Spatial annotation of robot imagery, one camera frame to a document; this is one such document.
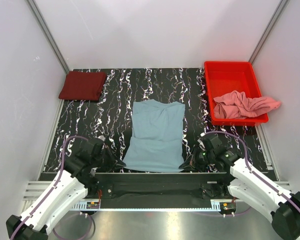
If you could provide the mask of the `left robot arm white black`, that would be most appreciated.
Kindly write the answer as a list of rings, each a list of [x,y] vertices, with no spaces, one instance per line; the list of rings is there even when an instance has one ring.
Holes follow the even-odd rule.
[[[6,221],[11,240],[46,240],[57,223],[84,198],[101,197],[102,190],[95,168],[111,172],[126,167],[100,138],[84,139],[83,146],[69,159],[61,154],[61,166],[56,176],[21,215],[11,215]]]

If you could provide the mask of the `blue-grey t-shirt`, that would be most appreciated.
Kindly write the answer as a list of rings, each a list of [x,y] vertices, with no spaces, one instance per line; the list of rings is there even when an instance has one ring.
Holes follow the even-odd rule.
[[[133,171],[179,173],[183,164],[185,105],[154,99],[134,102],[132,136],[123,162]]]

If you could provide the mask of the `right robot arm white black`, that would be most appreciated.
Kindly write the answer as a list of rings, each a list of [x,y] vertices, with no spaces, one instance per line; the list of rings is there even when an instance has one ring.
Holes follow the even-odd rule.
[[[210,188],[203,188],[203,196],[240,199],[263,215],[282,239],[298,239],[300,191],[292,193],[272,181],[249,163],[246,149],[241,155],[225,147],[218,134],[219,131],[202,133],[198,147],[179,169],[201,172],[208,165],[214,165],[225,176]]]

